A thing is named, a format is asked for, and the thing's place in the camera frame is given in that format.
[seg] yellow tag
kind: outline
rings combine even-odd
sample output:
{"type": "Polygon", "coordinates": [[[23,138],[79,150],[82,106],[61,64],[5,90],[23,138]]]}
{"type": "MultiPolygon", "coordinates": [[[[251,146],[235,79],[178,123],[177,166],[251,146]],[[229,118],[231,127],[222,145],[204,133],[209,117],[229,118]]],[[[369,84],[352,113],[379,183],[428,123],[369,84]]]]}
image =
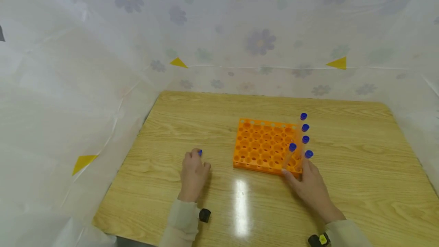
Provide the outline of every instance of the yellow tag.
{"type": "Polygon", "coordinates": [[[319,236],[319,241],[322,245],[325,245],[326,243],[328,243],[326,236],[325,235],[320,235],[319,236]]]}
{"type": "Polygon", "coordinates": [[[85,166],[92,163],[96,157],[98,157],[98,155],[89,155],[89,156],[78,157],[78,160],[76,161],[75,167],[73,167],[72,176],[75,175],[77,172],[81,171],[81,169],[83,169],[85,166]]]}
{"type": "Polygon", "coordinates": [[[337,69],[346,70],[346,56],[341,59],[334,60],[326,64],[327,66],[331,66],[337,69]]]}
{"type": "Polygon", "coordinates": [[[179,59],[178,57],[176,59],[174,59],[173,61],[170,62],[171,65],[174,66],[178,66],[178,67],[183,67],[183,68],[187,68],[186,64],[184,64],[181,59],[179,59]]]}

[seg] table surface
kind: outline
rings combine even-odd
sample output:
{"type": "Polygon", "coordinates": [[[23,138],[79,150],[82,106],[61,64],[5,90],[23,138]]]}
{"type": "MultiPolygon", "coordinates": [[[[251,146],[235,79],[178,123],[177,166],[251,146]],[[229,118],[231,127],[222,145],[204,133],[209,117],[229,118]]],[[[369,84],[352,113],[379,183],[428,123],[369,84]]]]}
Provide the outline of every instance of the table surface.
{"type": "Polygon", "coordinates": [[[323,224],[282,178],[233,168],[239,118],[295,123],[308,113],[312,161],[334,203],[374,246],[432,246],[439,199],[382,103],[164,91],[93,219],[106,233],[158,245],[186,151],[212,165],[194,246],[307,246],[323,224]]]}

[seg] beige sleeve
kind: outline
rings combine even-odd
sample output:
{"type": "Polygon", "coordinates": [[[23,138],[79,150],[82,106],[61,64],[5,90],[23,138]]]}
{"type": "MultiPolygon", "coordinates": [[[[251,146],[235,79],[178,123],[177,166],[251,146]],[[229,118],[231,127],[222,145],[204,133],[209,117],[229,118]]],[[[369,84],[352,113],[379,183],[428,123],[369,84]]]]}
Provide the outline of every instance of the beige sleeve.
{"type": "Polygon", "coordinates": [[[199,213],[196,203],[175,200],[159,247],[191,247],[198,233],[199,213]]]}
{"type": "Polygon", "coordinates": [[[332,247],[372,247],[363,232],[352,220],[341,220],[326,225],[332,247]]]}

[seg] hand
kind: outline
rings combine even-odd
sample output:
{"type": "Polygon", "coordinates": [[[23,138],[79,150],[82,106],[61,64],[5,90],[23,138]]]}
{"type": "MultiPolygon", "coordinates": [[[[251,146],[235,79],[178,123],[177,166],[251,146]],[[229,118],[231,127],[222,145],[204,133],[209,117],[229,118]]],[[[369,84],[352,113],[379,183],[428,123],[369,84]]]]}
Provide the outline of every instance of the hand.
{"type": "Polygon", "coordinates": [[[311,161],[304,158],[302,166],[302,181],[296,180],[294,175],[282,169],[289,186],[297,195],[327,224],[337,220],[345,220],[343,213],[332,203],[328,190],[318,168],[311,161]]]}
{"type": "Polygon", "coordinates": [[[181,191],[178,199],[184,202],[196,202],[206,183],[210,172],[210,163],[201,162],[198,155],[200,149],[192,149],[186,152],[183,160],[183,168],[180,173],[181,191]]]}

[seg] plastic sheet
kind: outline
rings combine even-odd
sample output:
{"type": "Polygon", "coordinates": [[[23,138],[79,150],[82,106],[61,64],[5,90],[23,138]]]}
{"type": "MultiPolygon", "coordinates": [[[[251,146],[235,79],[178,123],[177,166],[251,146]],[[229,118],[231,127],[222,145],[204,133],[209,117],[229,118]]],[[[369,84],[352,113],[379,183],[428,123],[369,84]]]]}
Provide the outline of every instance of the plastic sheet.
{"type": "Polygon", "coordinates": [[[90,223],[165,89],[385,103],[437,191],[436,1],[1,0],[4,245],[115,245],[90,223]]]}

